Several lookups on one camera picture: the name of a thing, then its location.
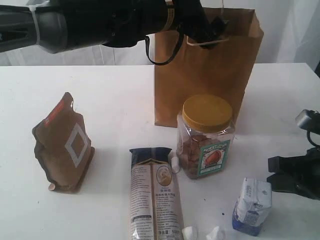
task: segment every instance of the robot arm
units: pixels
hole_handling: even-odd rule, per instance
[[[141,40],[149,44],[149,34],[177,30],[180,38],[174,58],[184,35],[198,43],[211,42],[225,26],[222,20],[208,22],[200,0],[50,0],[31,7],[0,5],[0,52],[31,45],[50,53],[94,45],[126,48]]]

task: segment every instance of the jar label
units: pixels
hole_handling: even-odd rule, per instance
[[[198,177],[222,170],[225,166],[230,140],[203,146],[200,149]]]

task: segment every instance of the milk carton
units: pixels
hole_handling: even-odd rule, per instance
[[[233,210],[233,228],[245,234],[257,236],[271,206],[271,184],[246,177]]]

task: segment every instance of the white curtain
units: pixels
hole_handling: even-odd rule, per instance
[[[0,0],[0,4],[25,5],[27,0]],[[204,7],[219,8],[221,0],[201,0]],[[264,31],[257,63],[307,63],[320,61],[320,0],[224,0],[226,8],[255,9]],[[153,46],[150,48],[153,58]],[[0,65],[144,65],[150,64],[145,43],[131,48],[93,46],[49,54],[38,46],[0,53]]]

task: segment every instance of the white carton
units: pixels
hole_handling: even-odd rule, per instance
[[[258,227],[267,218],[271,207],[271,184],[246,177],[236,206],[237,220],[244,224]]]

